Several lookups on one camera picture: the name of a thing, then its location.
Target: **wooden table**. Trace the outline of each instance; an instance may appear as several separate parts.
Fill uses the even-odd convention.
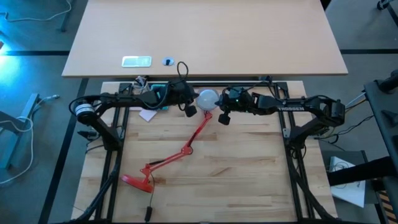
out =
[[[89,0],[62,75],[176,75],[165,57],[192,76],[348,73],[319,0]]]
[[[115,92],[119,84],[103,83],[101,92]],[[290,97],[305,95],[302,82],[288,82],[288,86]],[[264,87],[253,91],[270,95]],[[102,119],[111,124],[113,113],[114,110],[108,110]],[[217,121],[218,108],[212,113],[212,120],[192,144],[193,154],[153,173],[155,192],[151,221],[294,221],[292,191],[277,113],[269,116],[231,113],[229,126]],[[187,118],[183,111],[171,106],[147,123],[137,111],[131,111],[120,175],[143,177],[139,169],[145,163],[178,152],[202,119],[201,113]],[[310,119],[308,113],[295,113],[297,125]],[[100,144],[101,141],[96,141],[89,147]],[[310,189],[326,210],[336,216],[318,141],[307,140],[306,145],[304,162]],[[72,218],[81,215],[81,210],[85,210],[98,193],[105,155],[103,148],[86,155]],[[149,199],[150,194],[120,180],[113,221],[143,222]]]

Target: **light wooden desk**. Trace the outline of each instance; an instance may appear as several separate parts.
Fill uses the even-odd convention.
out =
[[[305,95],[302,82],[288,82],[288,86],[290,97]],[[101,91],[112,93],[118,88],[119,82],[107,82]],[[264,87],[253,91],[270,95]],[[108,110],[102,119],[111,124],[113,113]],[[231,113],[229,126],[217,121],[219,114],[220,109],[214,110],[212,120],[192,144],[192,155],[153,173],[151,221],[294,221],[292,190],[277,113],[270,116]],[[201,113],[186,118],[183,111],[172,106],[168,111],[158,112],[147,123],[137,111],[131,111],[120,175],[143,177],[139,169],[145,163],[178,152],[202,119]],[[308,113],[295,113],[297,125],[310,119]],[[96,141],[89,147],[100,144],[102,141]],[[310,189],[326,210],[336,216],[318,141],[308,140],[306,145],[304,162]],[[72,218],[81,215],[81,210],[85,210],[98,193],[105,155],[103,148],[86,155]],[[149,199],[150,194],[119,180],[113,222],[143,222]],[[301,203],[306,214],[302,195]]]
[[[151,56],[150,68],[122,68]],[[89,0],[64,77],[346,75],[320,0]]]

